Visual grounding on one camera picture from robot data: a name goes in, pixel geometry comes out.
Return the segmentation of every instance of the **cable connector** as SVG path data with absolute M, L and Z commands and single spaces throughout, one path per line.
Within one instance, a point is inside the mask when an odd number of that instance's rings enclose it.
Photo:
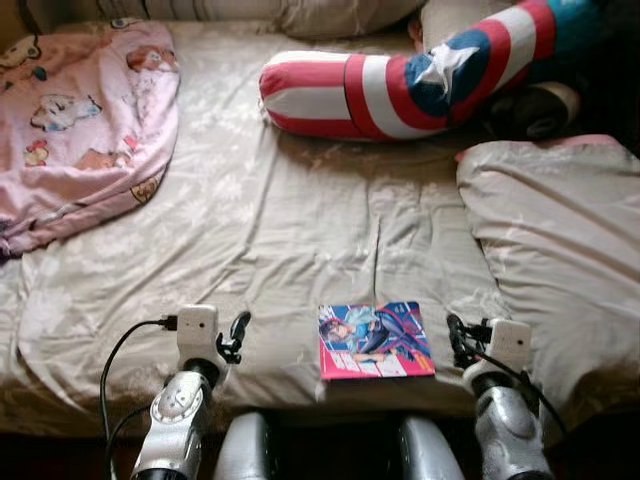
M 178 316 L 166 315 L 162 318 L 162 320 L 160 320 L 160 325 L 162 325 L 165 330 L 175 332 L 176 330 L 178 330 Z

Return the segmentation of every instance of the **cartoon print blanket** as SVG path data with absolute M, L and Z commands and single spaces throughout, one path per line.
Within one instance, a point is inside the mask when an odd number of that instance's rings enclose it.
M 176 141 L 178 63 L 154 22 L 27 37 L 0 56 L 0 257 L 147 202 Z

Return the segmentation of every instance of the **mattress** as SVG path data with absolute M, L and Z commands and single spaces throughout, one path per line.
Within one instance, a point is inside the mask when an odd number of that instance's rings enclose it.
M 261 68 L 279 51 L 409 53 L 408 36 L 309 45 L 262 23 L 167 26 L 181 66 L 180 127 L 155 197 L 0 269 L 0 428 L 98 434 L 98 380 L 118 338 L 203 302 L 218 306 L 223 331 L 240 309 L 253 314 L 242 364 L 215 393 L 219 418 L 249 407 L 471 414 L 446 312 L 508 315 L 456 188 L 453 157 L 478 135 L 312 140 L 269 125 L 258 105 Z M 322 383 L 318 305 L 393 300 L 420 303 L 436 378 Z M 112 366 L 114 416 L 149 401 L 177 366 L 175 334 L 145 328 Z

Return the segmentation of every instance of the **book cover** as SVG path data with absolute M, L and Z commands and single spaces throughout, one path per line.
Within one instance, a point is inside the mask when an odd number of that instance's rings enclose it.
M 416 302 L 323 305 L 319 309 L 322 378 L 433 375 L 429 342 Z

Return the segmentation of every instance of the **comic book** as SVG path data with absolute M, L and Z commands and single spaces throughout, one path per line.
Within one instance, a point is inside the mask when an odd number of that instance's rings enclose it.
M 318 331 L 325 380 L 435 374 L 416 302 L 323 305 Z

